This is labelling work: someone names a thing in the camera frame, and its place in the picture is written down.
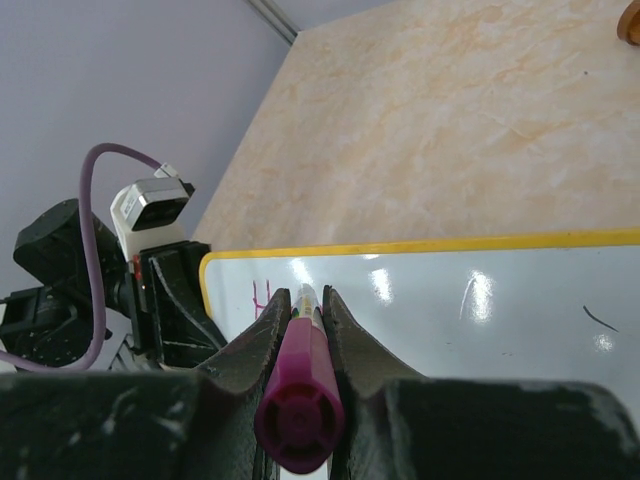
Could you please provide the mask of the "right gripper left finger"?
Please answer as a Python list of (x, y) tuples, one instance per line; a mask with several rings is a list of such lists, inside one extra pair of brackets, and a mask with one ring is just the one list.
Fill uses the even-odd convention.
[(193, 369), (1, 378), (5, 479), (276, 479), (254, 416), (290, 318), (259, 318)]

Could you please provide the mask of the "yellow framed whiteboard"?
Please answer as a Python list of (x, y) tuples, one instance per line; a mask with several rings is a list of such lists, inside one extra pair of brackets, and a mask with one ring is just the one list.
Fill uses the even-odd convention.
[(630, 383), (639, 374), (639, 233), (578, 231), (207, 254), (209, 315), (237, 336), (279, 288), (334, 287), (432, 377)]

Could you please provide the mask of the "white marker purple cap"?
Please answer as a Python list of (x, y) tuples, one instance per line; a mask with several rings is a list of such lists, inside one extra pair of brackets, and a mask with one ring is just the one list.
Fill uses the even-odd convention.
[(332, 455), (344, 423), (322, 307), (303, 284), (254, 417), (255, 436), (279, 466), (308, 474)]

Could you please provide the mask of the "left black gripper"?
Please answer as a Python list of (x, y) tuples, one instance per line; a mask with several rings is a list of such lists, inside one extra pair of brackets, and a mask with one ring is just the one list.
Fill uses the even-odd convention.
[(141, 252), (129, 264), (122, 307), (133, 351), (167, 368), (195, 368), (227, 345), (207, 314), (199, 267), (208, 245), (182, 241)]

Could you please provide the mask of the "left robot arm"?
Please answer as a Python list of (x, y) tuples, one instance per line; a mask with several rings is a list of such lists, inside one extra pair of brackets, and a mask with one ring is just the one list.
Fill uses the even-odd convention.
[[(128, 261), (100, 219), (94, 227), (106, 307), (131, 325), (111, 369), (194, 368), (226, 346), (200, 289), (209, 245), (179, 240)], [(41, 284), (2, 299), (6, 350), (49, 367), (80, 359), (93, 337), (93, 312), (77, 199), (56, 204), (21, 230), (13, 258)]]

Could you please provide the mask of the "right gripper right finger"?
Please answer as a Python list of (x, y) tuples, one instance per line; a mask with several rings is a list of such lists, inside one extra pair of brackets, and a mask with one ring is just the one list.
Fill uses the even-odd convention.
[(368, 333), (332, 286), (323, 313), (346, 415), (330, 478), (638, 477), (638, 434), (607, 389), (429, 378)]

